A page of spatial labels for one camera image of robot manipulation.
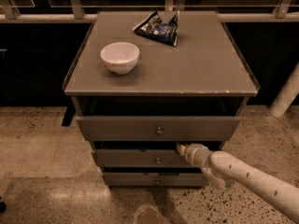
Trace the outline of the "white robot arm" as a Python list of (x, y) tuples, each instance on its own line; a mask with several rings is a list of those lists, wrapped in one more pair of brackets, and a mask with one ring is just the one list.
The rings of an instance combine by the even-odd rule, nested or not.
[(299, 188), (258, 170), (224, 151), (211, 151), (202, 144), (177, 143), (180, 156), (216, 188), (227, 190), (242, 184), (285, 217), (299, 224)]

